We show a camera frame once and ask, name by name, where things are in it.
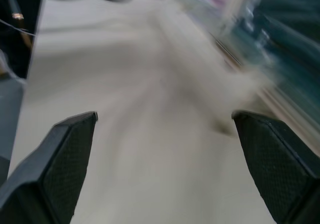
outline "white floor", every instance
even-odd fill
[[[153,4],[135,0],[131,8]],[[50,6],[45,4],[42,23],[49,22]],[[80,13],[69,14],[72,19]],[[56,15],[57,23],[66,18]],[[150,23],[139,14],[113,13],[107,23],[84,29],[38,36],[10,172],[54,123],[96,110],[72,224],[274,223],[239,140],[212,130],[170,69]]]

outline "white surface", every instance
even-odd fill
[[[159,4],[45,2],[9,172],[53,124],[96,110],[72,224],[273,223],[239,141],[212,131],[174,74],[147,14]]]

